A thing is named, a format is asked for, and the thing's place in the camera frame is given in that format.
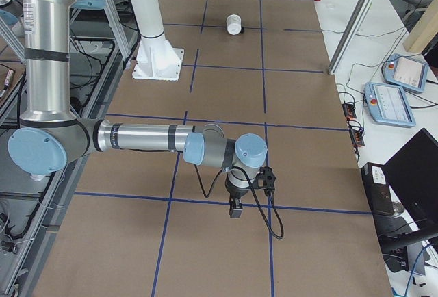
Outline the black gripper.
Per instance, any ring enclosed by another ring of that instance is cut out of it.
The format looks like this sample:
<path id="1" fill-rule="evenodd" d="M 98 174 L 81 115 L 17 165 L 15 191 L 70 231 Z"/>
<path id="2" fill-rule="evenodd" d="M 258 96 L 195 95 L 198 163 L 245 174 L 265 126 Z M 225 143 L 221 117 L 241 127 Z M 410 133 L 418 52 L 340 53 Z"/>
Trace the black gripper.
<path id="1" fill-rule="evenodd" d="M 240 188 L 232 183 L 226 183 L 225 188 L 229 193 L 229 217 L 240 218 L 243 212 L 243 205 L 240 199 L 248 193 L 249 188 Z"/>

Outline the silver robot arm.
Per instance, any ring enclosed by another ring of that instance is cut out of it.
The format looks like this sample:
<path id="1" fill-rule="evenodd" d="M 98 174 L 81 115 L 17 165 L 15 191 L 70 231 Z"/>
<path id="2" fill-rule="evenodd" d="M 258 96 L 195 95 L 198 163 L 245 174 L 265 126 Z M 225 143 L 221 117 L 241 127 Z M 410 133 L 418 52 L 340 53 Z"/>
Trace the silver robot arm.
<path id="1" fill-rule="evenodd" d="M 195 166 L 226 173 L 229 215 L 241 198 L 268 190 L 267 146 L 258 135 L 236 140 L 215 125 L 129 125 L 83 119 L 70 108 L 70 8 L 102 8 L 106 0 L 23 0 L 27 109 L 8 141 L 13 162 L 33 175 L 49 175 L 93 152 L 109 149 L 179 152 Z"/>

